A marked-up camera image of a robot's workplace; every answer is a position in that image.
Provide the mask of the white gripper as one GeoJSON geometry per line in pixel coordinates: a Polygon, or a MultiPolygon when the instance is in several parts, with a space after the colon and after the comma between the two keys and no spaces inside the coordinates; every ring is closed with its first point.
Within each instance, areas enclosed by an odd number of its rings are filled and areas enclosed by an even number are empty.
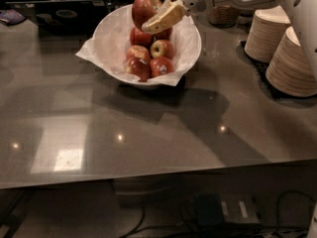
{"type": "Polygon", "coordinates": [[[201,14],[211,10],[213,0],[165,0],[158,12],[142,25],[148,34],[157,34],[179,23],[188,13],[201,14]]]}

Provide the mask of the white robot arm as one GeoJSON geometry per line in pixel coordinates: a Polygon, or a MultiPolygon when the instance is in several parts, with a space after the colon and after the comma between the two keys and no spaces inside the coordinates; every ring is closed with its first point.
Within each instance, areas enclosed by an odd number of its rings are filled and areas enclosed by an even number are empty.
{"type": "Polygon", "coordinates": [[[281,6],[300,41],[301,47],[317,77],[317,0],[162,0],[157,13],[142,25],[149,34],[162,32],[186,15],[198,15],[219,5],[238,9],[264,9],[281,6]]]}

